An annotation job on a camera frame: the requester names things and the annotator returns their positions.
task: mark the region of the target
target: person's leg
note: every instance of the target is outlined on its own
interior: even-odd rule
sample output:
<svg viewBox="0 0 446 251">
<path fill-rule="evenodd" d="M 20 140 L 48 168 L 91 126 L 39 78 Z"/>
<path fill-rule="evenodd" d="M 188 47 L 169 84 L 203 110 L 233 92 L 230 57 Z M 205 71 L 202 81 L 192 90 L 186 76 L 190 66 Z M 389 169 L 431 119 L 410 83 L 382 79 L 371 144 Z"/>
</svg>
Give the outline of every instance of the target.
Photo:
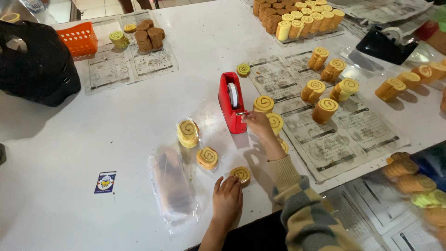
<svg viewBox="0 0 446 251">
<path fill-rule="evenodd" d="M 150 0 L 137 0 L 137 1 L 141 5 L 141 9 L 152 9 L 152 6 L 150 5 Z"/>
<path fill-rule="evenodd" d="M 133 12 L 132 0 L 118 0 L 121 4 L 121 8 L 124 11 L 124 14 Z"/>
</svg>

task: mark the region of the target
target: small card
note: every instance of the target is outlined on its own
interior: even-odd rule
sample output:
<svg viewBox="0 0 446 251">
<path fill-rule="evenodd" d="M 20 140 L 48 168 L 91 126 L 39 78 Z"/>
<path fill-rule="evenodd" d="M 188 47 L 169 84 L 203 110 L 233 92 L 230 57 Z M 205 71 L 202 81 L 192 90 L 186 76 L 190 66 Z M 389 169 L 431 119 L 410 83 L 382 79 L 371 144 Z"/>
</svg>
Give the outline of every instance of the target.
<svg viewBox="0 0 446 251">
<path fill-rule="evenodd" d="M 116 172 L 99 173 L 95 193 L 112 192 L 115 183 Z"/>
</svg>

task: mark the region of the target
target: orange plastic basket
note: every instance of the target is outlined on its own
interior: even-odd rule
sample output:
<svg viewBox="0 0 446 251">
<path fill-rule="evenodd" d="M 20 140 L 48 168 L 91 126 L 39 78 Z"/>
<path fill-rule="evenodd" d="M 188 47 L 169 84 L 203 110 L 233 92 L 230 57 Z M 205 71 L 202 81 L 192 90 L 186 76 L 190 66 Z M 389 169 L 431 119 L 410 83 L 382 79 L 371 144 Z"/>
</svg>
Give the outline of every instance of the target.
<svg viewBox="0 0 446 251">
<path fill-rule="evenodd" d="M 98 50 L 98 39 L 91 22 L 85 22 L 68 29 L 61 29 L 57 33 L 73 57 L 94 54 Z"/>
</svg>

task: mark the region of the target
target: yellow sweater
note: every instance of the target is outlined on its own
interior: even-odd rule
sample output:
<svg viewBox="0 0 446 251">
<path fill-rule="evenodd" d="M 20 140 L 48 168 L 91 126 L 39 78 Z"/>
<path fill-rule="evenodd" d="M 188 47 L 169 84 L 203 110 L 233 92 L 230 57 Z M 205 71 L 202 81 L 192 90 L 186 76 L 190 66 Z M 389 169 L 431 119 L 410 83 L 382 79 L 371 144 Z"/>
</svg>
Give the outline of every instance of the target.
<svg viewBox="0 0 446 251">
<path fill-rule="evenodd" d="M 275 201 L 283 208 L 281 221 L 288 231 L 289 251 L 360 251 L 341 222 L 322 205 L 322 198 L 310 187 L 286 156 L 269 162 L 274 172 Z"/>
</svg>

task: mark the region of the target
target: black plastic bag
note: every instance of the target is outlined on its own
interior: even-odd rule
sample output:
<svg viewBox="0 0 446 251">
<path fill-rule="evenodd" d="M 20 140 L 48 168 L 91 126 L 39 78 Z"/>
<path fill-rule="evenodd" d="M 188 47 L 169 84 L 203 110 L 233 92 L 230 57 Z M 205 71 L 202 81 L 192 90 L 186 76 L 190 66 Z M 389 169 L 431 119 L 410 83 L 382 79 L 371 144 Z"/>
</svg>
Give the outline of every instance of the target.
<svg viewBox="0 0 446 251">
<path fill-rule="evenodd" d="M 0 89 L 5 93 L 58 106 L 81 89 L 70 51 L 51 26 L 0 21 L 0 47 Z"/>
</svg>

